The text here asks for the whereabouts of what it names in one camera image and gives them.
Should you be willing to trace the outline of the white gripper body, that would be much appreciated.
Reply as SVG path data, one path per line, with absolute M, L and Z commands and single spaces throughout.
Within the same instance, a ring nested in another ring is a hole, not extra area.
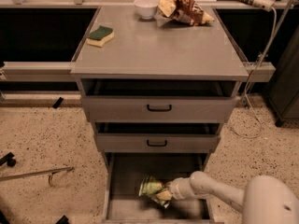
M 194 190 L 189 178 L 176 178 L 169 184 L 169 191 L 176 200 L 194 198 Z

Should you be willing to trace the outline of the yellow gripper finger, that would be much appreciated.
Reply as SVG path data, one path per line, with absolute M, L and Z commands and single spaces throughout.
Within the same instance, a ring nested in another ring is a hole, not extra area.
M 170 201 L 172 199 L 172 194 L 168 189 L 163 189 L 156 194 L 159 200 Z

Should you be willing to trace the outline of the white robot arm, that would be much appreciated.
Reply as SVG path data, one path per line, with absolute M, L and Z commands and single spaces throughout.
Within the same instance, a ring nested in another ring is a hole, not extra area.
M 213 195 L 242 214 L 242 224 L 299 224 L 299 199 L 280 180 L 253 177 L 244 189 L 221 183 L 204 172 L 176 178 L 160 190 L 163 200 L 184 200 Z

